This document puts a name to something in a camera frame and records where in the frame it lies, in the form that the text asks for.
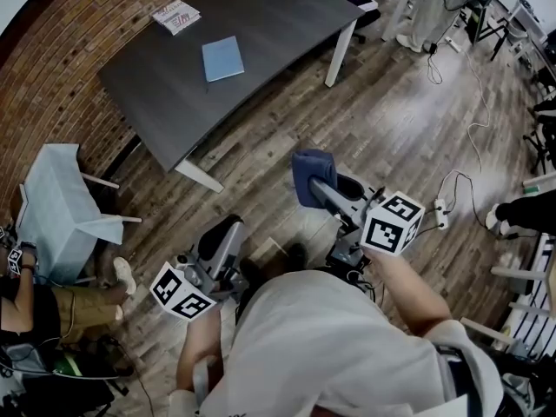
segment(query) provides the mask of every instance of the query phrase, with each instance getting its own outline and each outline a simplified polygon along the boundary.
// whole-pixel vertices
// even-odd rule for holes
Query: white sneaker
[[[137,283],[131,274],[131,266],[121,256],[114,258],[114,269],[116,271],[116,279],[122,281],[128,287],[125,291],[126,294],[132,295],[137,290]]]
[[[490,211],[488,212],[488,215],[486,215],[486,220],[485,220],[485,225],[486,228],[488,228],[489,230],[492,230],[496,224],[498,224],[498,218],[496,217],[496,209],[498,208],[500,204],[494,204],[493,207],[490,209]]]
[[[417,54],[421,53],[421,48],[417,48],[411,43],[411,40],[408,36],[403,36],[402,34],[398,34],[396,36],[396,40],[401,46],[409,48],[411,51],[416,52]]]

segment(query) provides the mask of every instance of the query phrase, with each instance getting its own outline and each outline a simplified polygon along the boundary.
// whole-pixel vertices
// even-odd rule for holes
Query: gray table
[[[127,122],[166,171],[220,192],[187,155],[241,103],[341,31],[325,81],[334,84],[357,18],[345,0],[186,0],[201,20],[176,36],[152,23],[100,71]],[[201,47],[236,36],[245,73],[207,83]]]

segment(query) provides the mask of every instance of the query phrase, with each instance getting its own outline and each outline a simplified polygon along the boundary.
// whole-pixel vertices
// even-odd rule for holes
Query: power strip
[[[443,199],[434,201],[434,215],[436,216],[436,225],[440,230],[448,228],[448,215],[446,214],[446,203]]]
[[[458,54],[461,53],[461,48],[460,46],[454,41],[452,40],[451,37],[444,37],[444,39],[446,40],[446,42],[452,47],[452,50],[454,50],[455,52],[457,52]]]

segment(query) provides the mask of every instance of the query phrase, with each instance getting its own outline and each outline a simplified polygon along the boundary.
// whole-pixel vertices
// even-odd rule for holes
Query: red brick wall
[[[100,175],[133,136],[97,71],[172,0],[54,0],[0,69],[0,220],[46,142],[81,144]]]

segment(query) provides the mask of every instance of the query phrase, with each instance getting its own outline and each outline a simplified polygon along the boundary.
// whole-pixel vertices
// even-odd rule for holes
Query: white cable
[[[471,145],[473,145],[473,148],[475,149],[475,153],[477,153],[477,157],[479,158],[479,171],[480,171],[480,173],[482,173],[483,172],[483,162],[480,159],[479,149],[475,145],[475,142],[473,142],[473,138],[471,137],[471,132],[469,130],[470,130],[471,127],[482,127],[484,129],[490,128],[490,109],[488,108],[487,101],[485,100],[485,94],[483,92],[483,82],[480,80],[479,76],[477,75],[477,72],[475,71],[475,69],[473,68],[473,65],[471,64],[471,57],[469,57],[469,54],[467,54],[467,51],[464,50],[463,52],[466,53],[467,61],[469,62],[469,68],[471,68],[471,71],[473,72],[475,78],[479,82],[480,99],[483,101],[483,104],[485,105],[485,108],[486,108],[486,124],[473,122],[472,124],[470,124],[467,127],[467,136],[469,136],[469,141],[471,142]]]

